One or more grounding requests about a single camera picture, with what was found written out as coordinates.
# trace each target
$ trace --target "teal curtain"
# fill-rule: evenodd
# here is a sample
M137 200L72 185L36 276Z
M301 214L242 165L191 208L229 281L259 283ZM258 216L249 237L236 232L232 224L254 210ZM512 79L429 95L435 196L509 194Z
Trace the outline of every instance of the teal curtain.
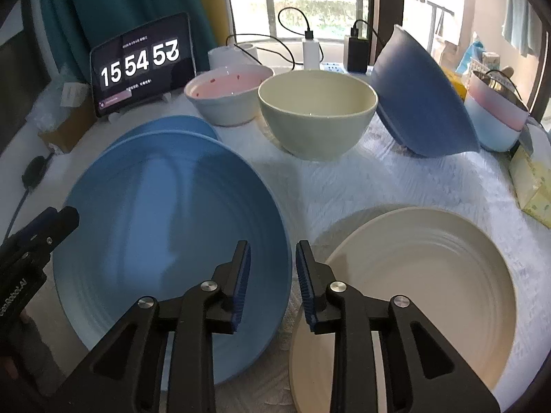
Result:
M67 64L90 81L90 49L158 18L186 12L191 20L197 69L208 70L216 48L201 0L40 0L46 35L58 68Z

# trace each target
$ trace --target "yellow tissue box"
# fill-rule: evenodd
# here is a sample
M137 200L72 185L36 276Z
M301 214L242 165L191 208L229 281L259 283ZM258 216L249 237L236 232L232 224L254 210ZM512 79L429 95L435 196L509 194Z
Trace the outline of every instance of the yellow tissue box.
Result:
M520 208L551 229L551 169L532 161L520 146L511 160L509 172Z

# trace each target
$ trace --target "toilet paper roll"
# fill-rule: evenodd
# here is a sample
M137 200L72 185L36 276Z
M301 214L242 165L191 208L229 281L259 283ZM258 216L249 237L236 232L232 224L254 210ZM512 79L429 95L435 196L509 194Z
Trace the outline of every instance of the toilet paper roll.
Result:
M240 43L239 46L258 59L258 51L252 43ZM228 65L258 64L235 45L219 46L211 49L208 52L208 63L211 70Z

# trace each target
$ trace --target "white cloth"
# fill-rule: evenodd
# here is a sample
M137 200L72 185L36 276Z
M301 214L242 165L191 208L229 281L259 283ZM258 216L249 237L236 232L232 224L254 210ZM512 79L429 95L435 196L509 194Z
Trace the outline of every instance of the white cloth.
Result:
M504 411L525 391L551 347L551 231L516 206L505 157L482 151L418 158L377 117L359 144L332 163L284 152L262 120L218 134L274 193L291 246L309 240L320 261L357 227L404 204L440 207L476 223L505 256L517 295L516 337L494 395ZM274 342L248 371L217 387L220 412L295 411L287 366L299 306L295 277Z
M542 22L527 0L507 0L502 35L526 57L539 57Z

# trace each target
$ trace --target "plate rim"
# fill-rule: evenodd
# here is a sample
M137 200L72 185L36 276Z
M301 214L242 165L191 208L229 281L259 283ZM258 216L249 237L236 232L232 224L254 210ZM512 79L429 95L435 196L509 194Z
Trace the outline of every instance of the plate rim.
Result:
M437 208L437 207L431 207L431 206L407 206L407 207L404 207L404 208L398 208L398 209L395 209L395 210L390 210L388 212L385 212L385 213L377 216L374 219L371 219L371 220L367 221L365 224L357 227L356 230L354 230L351 234L346 236L346 238L343 240L343 242L341 242L337 246L337 248L335 248L335 250L329 255L329 257L325 260L325 262L326 263L330 262L331 259L334 256L336 256L338 253L341 252L341 250L344 248L344 246L348 243L349 240L351 240L356 235L361 234L361 232L363 230L367 229L368 226L373 225L376 221L387 218L390 215L400 214L403 211L430 211L430 212L438 212L438 213L444 213L446 215L455 216L455 217L459 218L460 220L466 221L471 226L474 226L494 246L495 250L498 252L499 256L503 260L503 263L505 264L505 269L507 270L507 275L508 275L509 281L511 283L512 293L513 293L513 297L514 297L514 334L513 334L513 341L511 343L511 347L509 349L508 357L507 357L507 361L506 361L506 362L508 362L509 358L511 357L513 346L514 346L514 341L516 340L516 335L517 335L517 322L518 322L518 313L519 313L519 309L518 309L518 300L519 299L518 299L518 296L517 296L517 288L514 285L511 270L509 269L509 266L507 264L507 260L505 259L505 256L503 256L503 253L501 252L501 250L494 243L494 241L492 241L490 236L488 234L486 234L486 232L484 232L480 227L478 227L478 225L476 225L470 219L467 219L464 216L461 216L460 214L456 214L453 211L449 211L449 210L445 210L445 209ZM297 402L297 392L296 392L296 386L295 386L295 383L294 383L294 376L293 376L293 374L294 374L294 371L293 371L293 368L294 368L293 355L294 355L294 352L295 352L295 342L297 340L298 328L299 328L299 326L300 326L300 324L303 320L303 317L304 317L304 305L301 303L300 307L299 307L299 310L297 311L297 314L295 316L295 323L293 325L293 332L291 334L291 344L290 344L289 359L288 359L289 387L290 387L290 390L291 390L291 396L293 397L293 403L294 403L295 408L297 409L297 412L298 413L309 413L309 412L303 411L301 409L299 403ZM500 378L498 379L498 382L501 380L501 377L503 377L503 371L501 373Z
M285 302L285 306L283 306L283 309L281 309L281 314L280 316L278 316L278 321L277 321L277 324L274 328L274 331L272 332L269 340L266 341L266 343L264 344L264 346L262 347L262 349L260 350L260 352L258 354L255 355L255 357L251 360L250 363L246 364L243 368L239 369L238 371L236 371L233 375L231 376L228 376L227 378L225 379L222 379L220 381L217 381L216 382L216 385L218 384L221 384L221 383L224 383L224 382L227 382L227 381L230 381L232 380L233 378L237 377L239 374L243 373L243 371L246 371L248 368L250 368L257 360L258 358L260 358L261 355L264 354L264 352L266 351L266 349L268 348L268 346L270 345L270 343L273 341L274 337L276 336L278 330L279 330L279 326L285 316L285 312L287 310L287 306L289 304L289 297L290 297L290 292L291 292L291 284L292 284L292 280L293 280L293 253L291 252L291 246L290 246L290 238L289 238L289 231L288 231L288 227L287 227L287 223L285 221L285 218L283 216L283 213L282 213L282 210L281 208L279 207L278 203L277 203L277 200L276 200L276 197L274 196L274 193L272 191L272 189L266 184L266 182L264 181L264 179L260 176L260 174L256 171L256 169L253 168L253 166L244 158L242 157L240 154L238 154L236 151L234 151L233 149L231 149L228 145L224 144L223 142L221 142L220 140L214 140L213 138L209 137L209 136L206 136L206 135L203 135L203 134L199 134L199 133L195 133L195 132L191 132L191 131L186 131L186 130L154 130L154 131L150 131L150 132L144 132L144 133L141 133L141 134L138 134L138 135L135 135L135 136L131 136L130 138L126 138L125 140L121 141L120 143L117 143L117 144L114 144L112 145L111 147L108 147L106 150L104 150L103 152L100 153L100 155L98 155L98 157L82 172L81 175L79 175L79 177L76 179L75 183L73 184L73 187L71 187L71 190L69 191L69 193L67 194L67 197L65 197L64 201L63 201L63 207L66 207L67 206L67 200L71 197L71 195L73 194L73 191L75 189L75 186L81 181L82 177L84 177L84 175L86 174L86 172L89 171L90 168L92 168L93 165L95 165L95 163L100 160L100 158L103 158L104 155L106 155L107 153L117 149L118 147L123 147L123 145L125 145L126 143L128 142L131 142L131 141L136 141L138 139L140 139L141 137L146 137L146 136L154 136L154 135L166 135L166 134L169 134L169 135L183 135L183 136L194 136L194 137L197 137L203 141L207 141L207 142L211 142L211 143L214 143L216 146L218 147L221 147L222 149L226 150L227 152L229 153L232 153L234 154L239 160L241 160L256 176L257 178L261 181L261 183L263 184L263 186L266 188L266 190L268 191L268 194L270 195L270 197L272 198L274 204L275 204L275 208L279 214L279 218L281 219L281 223L282 223L282 226L283 226L283 232L284 232L284 235L285 235L285 241L287 243L287 281L286 281L286 284L287 284L287 292L286 292L286 302ZM65 319L67 319L67 321L69 322L69 325L71 325L71 328L73 329L73 331L75 332L75 334L78 336L78 339L81 341L81 343L88 349L88 351L91 351L94 346L92 346L91 348L89 348L87 346L87 344L85 343L85 341L82 339L81 337L81 334L76 330L76 328L73 326L73 323L71 322L71 319L67 316L67 312L65 311L65 306L63 305L63 302L61 300L61 296L60 296L60 292L59 292L59 289L58 289L58 286L57 286L57 280L58 278L56 278L56 266L55 266L55 253L52 253L52 256L51 256L51 265L52 265L52 275L53 275L53 285L55 287L55 290L56 290L56 295L57 295L57 299L60 303L60 306L61 306L61 309L63 311L63 315L65 316Z
M209 135L205 135L203 133L200 133L200 132L196 132L194 130L191 130L191 129L183 129L183 128L176 128L176 127L163 127L163 128L155 128L154 130L150 130L150 131L146 131L146 132L141 132L139 134L134 134L134 135L131 135L132 132L134 132L135 130L139 129L139 128L143 128L145 126L148 126L152 123L156 123L160 120L165 120L165 119L170 119L170 118L185 118L185 119L189 119L189 118L194 118L194 119L198 119L199 121L201 121L203 124L205 124L207 127L209 127L212 131L212 133L214 134L214 137L212 136L209 136ZM162 131L181 131L181 132L187 132L187 133L192 133L192 134L198 134L198 135L204 135L204 136L207 136L209 138L212 138L213 140L216 140L216 141L220 141L220 136L218 135L218 132L216 131L216 129L214 128L213 125L211 125L209 122L207 122L205 119L203 118L200 118L198 116L195 116L195 115L190 115L190 114L186 114L186 113L181 113L181 114L177 114L177 115L168 115L168 116L161 116L159 118L155 118L155 119L150 119L149 121L146 121L145 123L142 123L140 125L137 125L133 128L131 128L130 130L126 131L125 133L123 133L121 136L119 136L116 140L114 140L111 144L109 144L109 146L107 146L103 152L100 153L100 155L98 155L98 157L96 158L99 159L103 154L105 154L106 152L108 152L109 150L111 150L113 147L115 146L118 146L120 143L130 139L130 138L134 138L135 136L138 136L138 135L141 135L141 134L144 134L144 133L159 133L159 132L162 132Z

